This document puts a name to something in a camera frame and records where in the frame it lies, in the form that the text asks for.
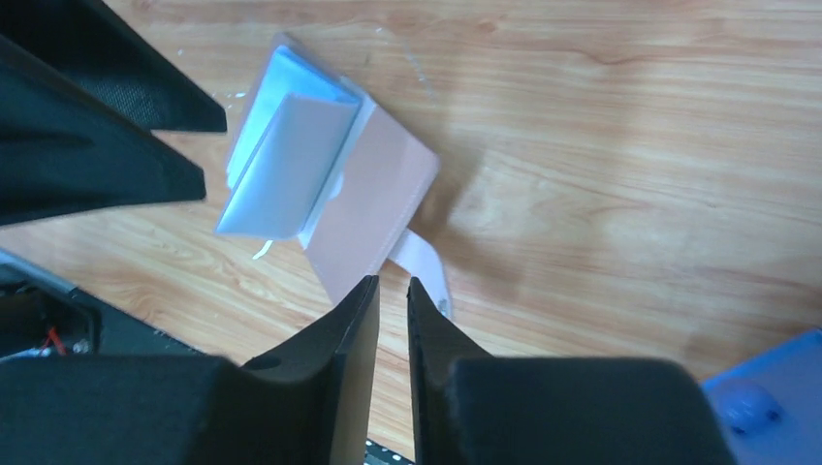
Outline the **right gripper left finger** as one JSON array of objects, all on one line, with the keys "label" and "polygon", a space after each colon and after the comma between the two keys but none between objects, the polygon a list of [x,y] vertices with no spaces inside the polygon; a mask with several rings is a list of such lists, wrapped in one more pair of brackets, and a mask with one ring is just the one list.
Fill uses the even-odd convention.
[{"label": "right gripper left finger", "polygon": [[5,464],[362,464],[379,328],[366,276],[237,364],[81,290],[1,289]]}]

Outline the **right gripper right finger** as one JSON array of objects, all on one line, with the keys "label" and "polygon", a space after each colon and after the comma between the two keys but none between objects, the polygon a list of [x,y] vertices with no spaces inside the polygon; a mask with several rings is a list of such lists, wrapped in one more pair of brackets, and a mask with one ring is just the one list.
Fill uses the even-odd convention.
[{"label": "right gripper right finger", "polygon": [[407,294],[420,464],[731,464],[696,381],[641,357],[502,357]]}]

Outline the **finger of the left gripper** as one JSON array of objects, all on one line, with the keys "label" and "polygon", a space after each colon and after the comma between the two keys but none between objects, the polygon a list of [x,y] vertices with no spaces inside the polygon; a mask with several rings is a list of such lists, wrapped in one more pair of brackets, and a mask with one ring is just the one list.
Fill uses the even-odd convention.
[{"label": "finger of the left gripper", "polygon": [[103,1],[4,1],[1,36],[144,129],[227,129],[224,109]]},{"label": "finger of the left gripper", "polygon": [[1,41],[1,223],[206,197],[203,170]]}]

